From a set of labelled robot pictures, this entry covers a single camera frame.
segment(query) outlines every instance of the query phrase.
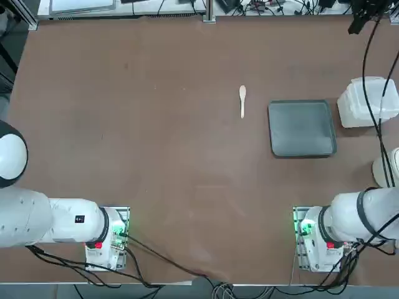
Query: robotic arm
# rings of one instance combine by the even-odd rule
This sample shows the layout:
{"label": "robotic arm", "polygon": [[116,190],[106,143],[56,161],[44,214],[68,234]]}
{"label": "robotic arm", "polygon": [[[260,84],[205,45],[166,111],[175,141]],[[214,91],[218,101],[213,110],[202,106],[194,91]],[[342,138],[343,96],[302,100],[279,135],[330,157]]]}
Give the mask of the robotic arm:
{"label": "robotic arm", "polygon": [[[310,270],[331,271],[344,254],[345,242],[367,241],[398,213],[399,187],[342,193],[331,206],[311,207],[300,223]],[[399,220],[378,234],[372,244],[396,240]]]}
{"label": "robotic arm", "polygon": [[85,199],[48,198],[13,185],[27,166],[27,145],[0,120],[0,248],[84,242],[89,263],[116,269],[127,225],[112,207]]}

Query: brown table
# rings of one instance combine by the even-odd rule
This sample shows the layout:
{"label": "brown table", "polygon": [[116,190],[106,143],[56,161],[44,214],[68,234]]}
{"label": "brown table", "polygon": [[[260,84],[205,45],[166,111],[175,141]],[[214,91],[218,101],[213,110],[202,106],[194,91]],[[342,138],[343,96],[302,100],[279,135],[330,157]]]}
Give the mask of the brown table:
{"label": "brown table", "polygon": [[[371,128],[345,130],[336,98],[361,75],[371,24],[351,17],[66,21],[29,33],[9,121],[29,146],[18,185],[49,197],[129,205],[130,232],[177,262],[232,283],[287,284],[293,206],[324,205],[374,186]],[[367,74],[387,76],[398,28],[383,22]],[[238,88],[247,87],[239,117]],[[326,159],[271,153],[271,100],[329,99],[338,152]],[[385,126],[389,150],[398,120]],[[84,259],[82,244],[49,245]],[[191,277],[137,250],[153,282]],[[76,282],[74,272],[1,249],[2,282]],[[366,250],[353,284],[398,285],[399,260]],[[133,263],[128,272],[134,273]],[[294,283],[322,276],[296,270]],[[112,274],[108,282],[131,282]]]}

